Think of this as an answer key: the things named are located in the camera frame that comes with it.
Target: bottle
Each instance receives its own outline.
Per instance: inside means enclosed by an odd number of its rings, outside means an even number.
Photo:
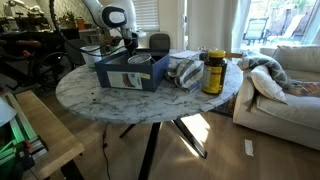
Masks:
[[[204,61],[202,91],[212,95],[219,95],[223,90],[227,61],[223,50],[210,50],[209,58]]]

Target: blanket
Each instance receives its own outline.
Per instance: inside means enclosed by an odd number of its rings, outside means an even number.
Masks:
[[[286,87],[288,76],[282,69],[279,62],[270,56],[263,55],[257,51],[248,50],[244,52],[243,58],[238,62],[241,69],[253,69],[256,66],[265,65],[270,71],[270,75],[280,87]]]
[[[203,61],[192,59],[171,60],[166,71],[166,79],[187,92],[198,89],[202,84]]]

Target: hardwood floor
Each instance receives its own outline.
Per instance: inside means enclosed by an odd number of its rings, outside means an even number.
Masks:
[[[135,126],[123,139],[128,125],[103,124],[77,117],[57,101],[54,92],[40,99],[85,147],[75,162],[86,180],[106,180],[102,150],[106,129],[112,180],[136,180],[139,176],[150,124]],[[263,134],[232,122],[231,118],[206,112],[183,119],[208,152],[199,157],[180,138],[172,122],[162,124],[153,160],[151,180],[316,180],[320,179],[320,151]],[[253,143],[253,156],[246,155],[245,139]],[[52,180],[63,179],[61,172]]]

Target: marble tabletop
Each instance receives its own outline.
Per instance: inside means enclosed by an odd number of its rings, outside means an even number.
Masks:
[[[70,112],[91,120],[155,123],[209,111],[223,104],[238,92],[242,78],[242,71],[229,61],[223,92],[219,96],[206,94],[200,88],[189,93],[166,80],[155,92],[149,92],[101,88],[96,72],[84,65],[59,82],[56,96]]]

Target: chair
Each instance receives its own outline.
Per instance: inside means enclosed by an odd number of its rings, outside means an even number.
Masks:
[[[81,48],[87,44],[84,40],[81,39],[71,39],[68,40],[68,42],[76,48]],[[86,64],[80,51],[72,48],[67,42],[64,43],[64,48],[69,56],[70,61],[76,67]]]
[[[255,40],[263,39],[264,30],[266,28],[266,24],[268,22],[269,17],[267,18],[251,18],[249,20],[248,28],[246,33],[243,36],[243,40],[248,40],[248,44],[250,45],[251,41],[253,43]]]
[[[149,40],[150,49],[170,49],[170,37],[167,34],[153,34]]]
[[[302,18],[305,15],[296,15],[292,18],[290,25],[286,29],[285,33],[281,36],[269,36],[267,37],[267,41],[273,43],[276,40],[291,40],[293,39],[293,35],[297,27],[299,26]]]

